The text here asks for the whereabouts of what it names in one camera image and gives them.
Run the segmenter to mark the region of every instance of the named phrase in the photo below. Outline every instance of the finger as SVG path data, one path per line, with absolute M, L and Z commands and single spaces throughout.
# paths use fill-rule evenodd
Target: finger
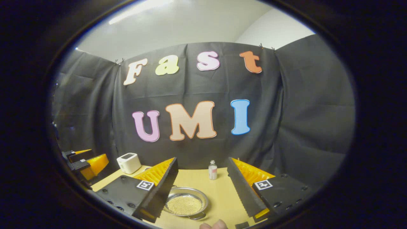
M 228 229 L 225 222 L 219 219 L 212 227 L 212 229 Z
M 203 223 L 199 226 L 199 229 L 212 229 L 212 227 L 207 223 Z

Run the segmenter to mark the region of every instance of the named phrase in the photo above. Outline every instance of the small bottle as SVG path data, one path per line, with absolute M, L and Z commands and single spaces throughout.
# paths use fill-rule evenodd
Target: small bottle
M 216 180 L 216 178 L 218 178 L 218 166 L 215 165 L 214 160 L 210 161 L 210 165 L 208 168 L 209 168 L 209 179 Z

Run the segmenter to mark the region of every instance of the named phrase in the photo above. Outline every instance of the screw hole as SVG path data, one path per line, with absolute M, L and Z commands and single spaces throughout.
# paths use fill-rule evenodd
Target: screw hole
M 281 202 L 276 202 L 274 203 L 273 207 L 279 207 L 281 205 Z

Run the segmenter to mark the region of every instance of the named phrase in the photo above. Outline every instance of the ceiling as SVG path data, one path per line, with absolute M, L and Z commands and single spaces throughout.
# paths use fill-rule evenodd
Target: ceiling
M 111 19 L 131 8 L 137 5 L 99 23 L 77 48 L 121 62 L 122 58 L 172 45 L 235 42 L 251 24 L 272 9 L 255 0 L 173 0 L 109 24 Z

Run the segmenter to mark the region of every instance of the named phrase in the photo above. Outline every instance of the blue letter i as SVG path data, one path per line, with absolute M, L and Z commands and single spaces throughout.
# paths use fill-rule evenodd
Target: blue letter i
M 230 105 L 234 108 L 234 129 L 232 129 L 232 134 L 239 135 L 250 131 L 250 127 L 247 126 L 247 107 L 249 104 L 250 101 L 247 99 L 236 99 L 230 102 Z

